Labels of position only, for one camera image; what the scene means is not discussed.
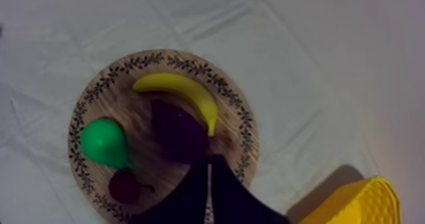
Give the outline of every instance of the plum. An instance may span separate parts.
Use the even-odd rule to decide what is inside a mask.
[[[192,115],[160,100],[151,105],[153,132],[171,159],[192,164],[206,156],[209,150],[207,131]]]

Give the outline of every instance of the table surface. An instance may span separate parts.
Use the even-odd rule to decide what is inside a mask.
[[[214,63],[247,97],[262,202],[298,220],[331,186],[383,175],[404,223],[419,223],[419,1],[0,0],[0,221],[105,223],[71,174],[72,109],[105,66],[166,48]]]

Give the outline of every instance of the white sheet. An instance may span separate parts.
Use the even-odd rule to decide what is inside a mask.
[[[378,175],[364,125],[276,9],[273,0],[0,0],[0,221],[104,223],[72,177],[68,122],[98,71],[145,49],[197,54],[240,86],[260,133],[251,191],[272,208],[286,213],[343,165]]]

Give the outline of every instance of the white tablecloth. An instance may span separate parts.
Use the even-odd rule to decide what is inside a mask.
[[[250,189],[275,210],[286,213],[341,166],[364,177],[381,174],[370,152],[378,141],[365,134],[367,114],[358,116],[350,100],[349,92],[358,91],[345,89],[338,76],[339,67],[351,66],[345,59],[359,66],[374,61],[347,44],[359,46],[370,36],[373,47],[375,31],[344,30],[352,27],[350,18],[373,20],[359,14],[371,1],[0,0],[1,223],[105,222],[71,174],[68,123],[97,72],[146,49],[194,53],[236,81],[259,126]],[[318,34],[310,22],[335,37]],[[321,44],[335,51],[321,51]],[[336,54],[344,59],[333,59]],[[345,81],[374,76],[354,71]]]

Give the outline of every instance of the decorative floral border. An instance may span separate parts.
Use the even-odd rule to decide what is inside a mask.
[[[148,66],[158,65],[163,61],[166,61],[166,64],[172,66],[174,69],[185,70],[187,73],[194,75],[206,76],[207,83],[212,84],[218,93],[227,98],[229,105],[237,109],[237,115],[242,121],[242,124],[239,126],[239,132],[243,137],[240,144],[243,153],[240,161],[237,162],[237,168],[234,169],[239,181],[242,182],[244,180],[245,169],[250,166],[249,152],[253,148],[254,141],[252,140],[252,134],[249,129],[252,128],[253,119],[249,111],[243,106],[239,95],[229,88],[225,78],[220,77],[218,73],[214,73],[208,63],[197,65],[194,60],[182,60],[178,56],[167,56],[165,58],[162,52],[152,53],[150,56],[131,57],[122,65],[109,67],[107,74],[99,79],[94,88],[86,90],[83,101],[78,102],[75,106],[68,137],[71,144],[69,158],[75,164],[74,171],[77,177],[82,181],[82,190],[87,195],[94,193],[95,198],[93,203],[98,204],[99,208],[105,209],[107,213],[111,213],[120,223],[128,222],[134,215],[125,213],[121,205],[110,202],[105,195],[100,195],[96,192],[94,181],[90,178],[90,173],[88,172],[89,167],[85,163],[86,159],[80,150],[80,136],[85,125],[83,115],[87,112],[86,106],[98,99],[104,90],[108,89],[111,84],[114,84],[115,79],[120,73],[128,74],[131,70],[142,70]]]

